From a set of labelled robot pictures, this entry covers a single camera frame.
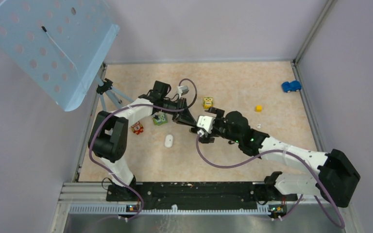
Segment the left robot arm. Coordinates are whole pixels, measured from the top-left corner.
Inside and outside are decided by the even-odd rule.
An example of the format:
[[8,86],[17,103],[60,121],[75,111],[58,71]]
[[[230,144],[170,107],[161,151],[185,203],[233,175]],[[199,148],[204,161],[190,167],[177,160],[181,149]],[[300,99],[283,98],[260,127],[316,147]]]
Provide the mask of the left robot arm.
[[124,200],[136,196],[136,187],[131,184],[135,176],[124,159],[129,128],[140,120],[163,112],[172,115],[172,121],[190,127],[196,126],[196,119],[190,112],[193,103],[188,104],[184,95],[189,87],[178,84],[173,98],[168,97],[171,86],[156,81],[147,94],[140,95],[134,102],[114,112],[101,111],[95,118],[88,148],[91,155],[100,158],[97,165],[107,170],[112,182],[118,185],[118,195]]

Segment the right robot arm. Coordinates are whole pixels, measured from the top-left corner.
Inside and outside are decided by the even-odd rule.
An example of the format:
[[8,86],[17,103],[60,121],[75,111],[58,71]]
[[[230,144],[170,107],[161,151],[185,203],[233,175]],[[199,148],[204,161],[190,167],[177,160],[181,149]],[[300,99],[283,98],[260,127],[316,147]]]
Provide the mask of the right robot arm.
[[344,152],[306,150],[284,143],[267,133],[251,128],[240,112],[225,114],[211,107],[214,116],[200,115],[193,132],[201,143],[221,137],[238,144],[245,155],[275,161],[301,171],[302,174],[275,172],[265,179],[265,193],[271,200],[287,194],[320,195],[337,207],[346,208],[356,190],[360,175]]

